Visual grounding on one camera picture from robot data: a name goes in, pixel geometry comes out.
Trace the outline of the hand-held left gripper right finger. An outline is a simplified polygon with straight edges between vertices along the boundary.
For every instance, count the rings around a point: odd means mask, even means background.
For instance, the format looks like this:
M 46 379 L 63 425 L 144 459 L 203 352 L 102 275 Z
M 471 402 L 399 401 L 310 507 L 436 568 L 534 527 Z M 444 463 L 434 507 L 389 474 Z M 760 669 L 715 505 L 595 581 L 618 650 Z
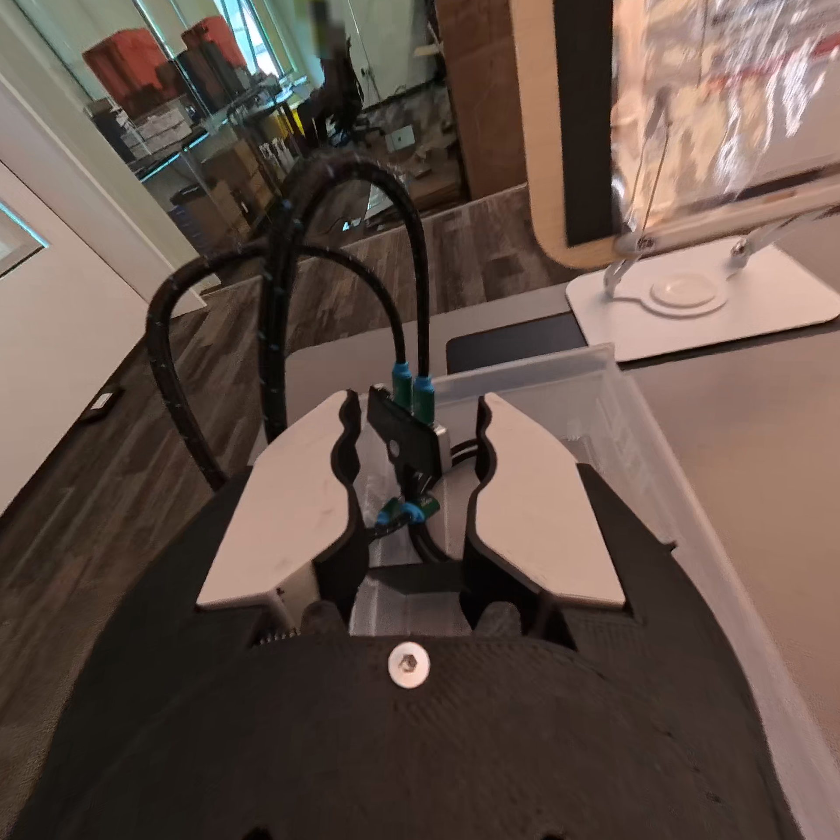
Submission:
M 627 598 L 587 496 L 579 461 L 545 427 L 489 392 L 478 402 L 476 477 L 464 565 L 480 561 L 576 606 L 621 610 Z

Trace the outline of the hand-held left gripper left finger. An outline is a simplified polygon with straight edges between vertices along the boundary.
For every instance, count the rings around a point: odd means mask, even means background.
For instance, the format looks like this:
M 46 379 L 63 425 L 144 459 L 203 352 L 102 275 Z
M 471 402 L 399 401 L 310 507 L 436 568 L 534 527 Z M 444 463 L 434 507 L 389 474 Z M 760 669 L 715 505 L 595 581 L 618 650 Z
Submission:
M 332 394 L 257 457 L 196 598 L 202 610 L 353 608 L 369 569 L 354 489 L 361 404 Z

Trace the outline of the clear plastic bin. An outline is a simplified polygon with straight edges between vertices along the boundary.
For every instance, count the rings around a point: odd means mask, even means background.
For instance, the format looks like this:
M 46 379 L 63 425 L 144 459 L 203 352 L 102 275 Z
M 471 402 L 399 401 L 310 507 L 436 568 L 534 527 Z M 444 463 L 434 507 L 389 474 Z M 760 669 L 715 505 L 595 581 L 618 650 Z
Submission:
M 803 838 L 838 838 L 838 768 L 732 563 L 689 489 L 640 392 L 606 348 L 574 350 L 446 376 L 437 419 L 459 445 L 475 436 L 493 392 L 598 473 L 662 543 L 663 571 L 622 573 L 629 609 L 571 608 L 585 657 L 634 685 L 679 724 L 722 781 L 754 733 L 770 763 L 769 794 Z

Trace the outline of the black hdmi switch box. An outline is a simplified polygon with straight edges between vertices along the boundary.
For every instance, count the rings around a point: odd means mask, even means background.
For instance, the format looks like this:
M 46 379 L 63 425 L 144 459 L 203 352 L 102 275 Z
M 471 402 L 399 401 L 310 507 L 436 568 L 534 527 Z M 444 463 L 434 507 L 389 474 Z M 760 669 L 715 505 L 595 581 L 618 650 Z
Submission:
M 427 425 L 416 419 L 381 385 L 369 390 L 366 418 L 385 446 L 406 499 L 422 496 L 451 469 L 448 430 L 440 423 Z

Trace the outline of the black desk mat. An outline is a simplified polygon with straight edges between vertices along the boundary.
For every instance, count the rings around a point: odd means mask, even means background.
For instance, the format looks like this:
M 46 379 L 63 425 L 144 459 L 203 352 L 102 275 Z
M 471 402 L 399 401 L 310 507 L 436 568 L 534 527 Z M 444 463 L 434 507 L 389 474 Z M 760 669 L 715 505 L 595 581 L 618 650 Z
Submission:
M 446 372 L 465 373 L 587 347 L 579 323 L 567 311 L 450 339 L 446 344 Z

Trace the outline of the metal storage shelf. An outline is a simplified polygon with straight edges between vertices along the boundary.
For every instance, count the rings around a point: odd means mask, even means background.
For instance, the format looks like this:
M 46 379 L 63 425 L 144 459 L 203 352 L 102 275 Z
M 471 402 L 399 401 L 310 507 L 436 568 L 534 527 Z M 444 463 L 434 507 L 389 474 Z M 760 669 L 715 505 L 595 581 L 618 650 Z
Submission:
M 308 78 L 266 77 L 200 117 L 189 97 L 132 121 L 111 99 L 86 114 L 201 255 L 255 238 L 292 166 L 303 133 L 292 107 Z

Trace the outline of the laminated instruction sign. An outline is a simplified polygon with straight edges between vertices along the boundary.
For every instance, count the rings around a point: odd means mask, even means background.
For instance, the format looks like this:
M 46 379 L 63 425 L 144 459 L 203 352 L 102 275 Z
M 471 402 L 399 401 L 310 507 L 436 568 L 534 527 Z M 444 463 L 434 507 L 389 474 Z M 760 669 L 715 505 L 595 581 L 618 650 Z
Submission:
M 614 2 L 612 188 L 657 237 L 838 194 L 838 1 Z

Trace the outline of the red translucent box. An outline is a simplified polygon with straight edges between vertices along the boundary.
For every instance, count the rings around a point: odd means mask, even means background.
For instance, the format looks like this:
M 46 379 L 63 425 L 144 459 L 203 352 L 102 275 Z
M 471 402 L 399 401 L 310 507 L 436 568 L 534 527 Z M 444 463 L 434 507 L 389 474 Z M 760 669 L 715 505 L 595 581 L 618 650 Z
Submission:
M 203 100 L 220 110 L 252 87 L 252 76 L 234 33 L 219 14 L 205 17 L 181 33 L 185 49 L 178 60 Z
M 147 28 L 122 29 L 81 56 L 132 121 L 181 96 L 175 70 Z

